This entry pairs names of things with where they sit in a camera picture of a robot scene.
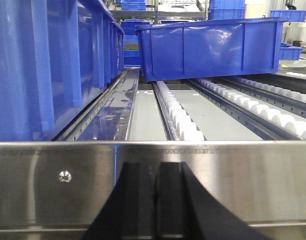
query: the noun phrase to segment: black plastic part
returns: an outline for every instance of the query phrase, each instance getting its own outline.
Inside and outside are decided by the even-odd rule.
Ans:
[[[185,162],[161,163],[155,183],[153,196],[149,166],[124,163],[115,188],[82,240],[271,239],[219,203]]]
[[[187,239],[188,218],[178,163],[162,162],[156,178],[156,228],[161,240]]]
[[[152,207],[149,165],[126,162],[111,195],[82,240],[151,240]]]
[[[270,240],[219,203],[181,163],[190,212],[192,240]]]

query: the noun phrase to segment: blue plastic bin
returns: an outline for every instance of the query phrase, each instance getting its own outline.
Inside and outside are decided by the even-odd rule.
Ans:
[[[299,60],[303,47],[292,46],[292,44],[281,43],[279,52],[280,60]]]
[[[244,9],[209,9],[208,20],[243,19],[244,12]]]
[[[253,18],[137,26],[147,81],[275,73],[283,22]]]
[[[53,139],[123,70],[123,34],[100,1],[0,0],[0,141]]]
[[[123,28],[125,35],[136,35],[135,27],[140,25],[149,25],[148,21],[123,21],[121,27]]]
[[[210,0],[209,9],[245,9],[245,0]]]
[[[122,0],[121,4],[122,10],[145,11],[147,9],[145,2],[125,2],[125,0]]]
[[[141,65],[139,51],[124,51],[125,67],[139,67]]]
[[[288,22],[305,22],[306,10],[271,10],[271,17],[289,17]]]

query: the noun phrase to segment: metal guide rail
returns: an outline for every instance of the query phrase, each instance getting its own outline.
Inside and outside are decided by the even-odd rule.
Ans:
[[[306,240],[306,141],[1,142],[0,239],[81,239],[124,162],[149,164],[151,176],[161,162],[186,162],[253,228],[275,240]]]

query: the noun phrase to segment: metal pole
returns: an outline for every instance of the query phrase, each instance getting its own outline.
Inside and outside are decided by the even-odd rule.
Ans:
[[[159,23],[159,0],[154,0],[154,23]]]
[[[205,0],[205,6],[204,6],[204,20],[208,19],[208,0]]]

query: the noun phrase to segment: screw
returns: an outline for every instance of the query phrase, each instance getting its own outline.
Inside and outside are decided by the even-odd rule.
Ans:
[[[72,175],[69,171],[61,171],[58,175],[58,180],[62,183],[69,183],[72,180]]]

